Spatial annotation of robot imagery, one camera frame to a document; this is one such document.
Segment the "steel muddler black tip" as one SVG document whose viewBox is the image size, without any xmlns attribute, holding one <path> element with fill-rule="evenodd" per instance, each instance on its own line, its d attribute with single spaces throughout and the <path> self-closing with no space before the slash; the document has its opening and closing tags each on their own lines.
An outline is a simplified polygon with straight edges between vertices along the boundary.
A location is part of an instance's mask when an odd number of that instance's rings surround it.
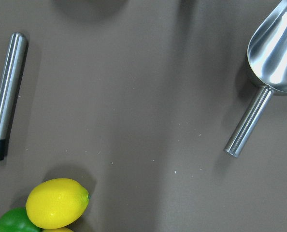
<svg viewBox="0 0 287 232">
<path fill-rule="evenodd" d="M 0 161 L 7 154 L 15 106 L 24 71 L 28 40 L 20 32 L 11 35 L 0 81 Z"/>
</svg>

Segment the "yellow lemon lower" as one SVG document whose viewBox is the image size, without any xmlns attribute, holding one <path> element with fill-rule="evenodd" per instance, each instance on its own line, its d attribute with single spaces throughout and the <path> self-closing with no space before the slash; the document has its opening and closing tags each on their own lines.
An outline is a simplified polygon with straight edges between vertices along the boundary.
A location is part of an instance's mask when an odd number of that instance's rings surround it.
<svg viewBox="0 0 287 232">
<path fill-rule="evenodd" d="M 86 210 L 89 192 L 77 181 L 56 178 L 37 185 L 28 195 L 30 221 L 42 229 L 57 229 L 75 222 Z"/>
</svg>

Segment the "yellow lemon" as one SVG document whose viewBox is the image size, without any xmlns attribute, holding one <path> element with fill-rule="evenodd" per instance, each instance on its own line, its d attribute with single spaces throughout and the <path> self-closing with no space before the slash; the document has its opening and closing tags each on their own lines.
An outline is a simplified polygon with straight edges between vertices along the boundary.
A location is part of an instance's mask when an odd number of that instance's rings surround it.
<svg viewBox="0 0 287 232">
<path fill-rule="evenodd" d="M 61 227 L 56 229 L 43 229 L 42 232 L 74 232 L 74 231 L 67 227 Z"/>
<path fill-rule="evenodd" d="M 57 229 L 75 222 L 86 210 L 89 192 L 77 181 L 56 178 L 37 185 L 28 195 L 30 221 L 42 229 Z"/>
</svg>

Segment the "yellow lemon upper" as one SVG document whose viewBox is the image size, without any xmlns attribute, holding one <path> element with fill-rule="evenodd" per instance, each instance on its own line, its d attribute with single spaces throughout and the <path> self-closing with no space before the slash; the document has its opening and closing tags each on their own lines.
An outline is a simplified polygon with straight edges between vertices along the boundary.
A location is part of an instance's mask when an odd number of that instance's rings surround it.
<svg viewBox="0 0 287 232">
<path fill-rule="evenodd" d="M 74 231 L 67 227 L 61 227 L 56 229 L 43 229 L 42 232 L 74 232 Z"/>
</svg>

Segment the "green lime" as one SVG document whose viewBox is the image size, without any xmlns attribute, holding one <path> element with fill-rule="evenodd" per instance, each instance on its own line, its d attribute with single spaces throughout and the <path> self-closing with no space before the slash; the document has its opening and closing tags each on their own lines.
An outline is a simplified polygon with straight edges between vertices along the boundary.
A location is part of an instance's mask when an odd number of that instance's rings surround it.
<svg viewBox="0 0 287 232">
<path fill-rule="evenodd" d="M 26 209 L 18 207 L 9 210 L 0 218 L 0 232 L 41 232 L 28 218 Z"/>
</svg>

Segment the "steel ice scoop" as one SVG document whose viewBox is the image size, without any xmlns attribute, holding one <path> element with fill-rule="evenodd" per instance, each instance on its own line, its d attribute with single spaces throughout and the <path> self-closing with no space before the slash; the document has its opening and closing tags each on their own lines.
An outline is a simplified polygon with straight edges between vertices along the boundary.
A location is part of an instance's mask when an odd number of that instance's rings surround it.
<svg viewBox="0 0 287 232">
<path fill-rule="evenodd" d="M 287 95 L 287 0 L 282 0 L 251 37 L 246 60 L 258 89 L 224 151 L 238 157 L 272 95 Z"/>
</svg>

